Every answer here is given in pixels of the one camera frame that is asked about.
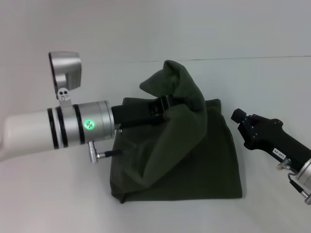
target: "label sticker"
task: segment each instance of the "label sticker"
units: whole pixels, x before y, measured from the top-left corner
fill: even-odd
[[[277,148],[273,149],[273,153],[276,154],[278,157],[280,157],[281,159],[285,159],[286,155],[283,154],[282,152],[280,152]]]

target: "metal bracket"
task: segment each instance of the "metal bracket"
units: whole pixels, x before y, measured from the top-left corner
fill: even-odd
[[[57,99],[61,108],[71,106],[69,91],[66,88],[60,88],[57,91]]]

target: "white wall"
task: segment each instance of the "white wall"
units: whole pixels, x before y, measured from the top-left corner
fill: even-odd
[[[243,147],[230,116],[242,108],[278,117],[311,148],[311,58],[301,57],[311,55],[310,7],[307,0],[1,0],[1,121],[57,105],[51,50],[81,54],[76,103],[148,98],[139,83],[165,59],[177,60],[207,100],[222,100],[244,198],[121,205],[110,196],[110,160],[92,165],[84,145],[0,164],[0,232],[309,232],[310,207],[276,160]]]

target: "black ring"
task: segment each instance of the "black ring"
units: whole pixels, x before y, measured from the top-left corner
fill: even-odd
[[[74,104],[73,108],[76,112],[77,116],[77,121],[78,121],[78,128],[79,128],[79,135],[80,135],[80,144],[84,144],[86,142],[85,137],[84,137],[84,131],[83,131],[83,124],[82,124],[82,119],[81,119],[81,113],[80,113],[80,108],[78,104]]]
[[[50,120],[50,127],[51,127],[54,149],[58,149],[59,146],[58,146],[58,141],[57,141],[57,135],[56,135],[56,130],[55,130],[52,108],[48,108],[48,115],[49,115],[49,120]]]
[[[63,112],[60,106],[56,108],[56,111],[57,111],[57,116],[58,116],[58,121],[59,121],[59,126],[60,126],[60,133],[62,135],[64,148],[66,148],[68,147],[68,140],[67,140],[67,134],[66,134],[65,124],[64,124]]]

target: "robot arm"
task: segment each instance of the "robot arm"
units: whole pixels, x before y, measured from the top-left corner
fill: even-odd
[[[178,104],[201,111],[201,102],[171,95],[141,104],[110,107],[108,101],[72,104],[69,91],[80,87],[81,60],[75,52],[50,52],[53,84],[59,106],[10,116],[4,123],[0,161],[19,155],[87,143],[93,163],[118,151],[97,153],[94,141],[114,137],[115,130],[160,124],[163,113]]]
[[[240,124],[238,130],[246,148],[267,152],[280,162],[278,170],[293,172],[288,175],[291,185],[310,205],[311,194],[308,195],[290,176],[294,175],[301,184],[311,189],[311,150],[285,133],[283,122],[279,119],[267,119],[255,114],[247,116],[241,109],[235,110],[231,119]]]

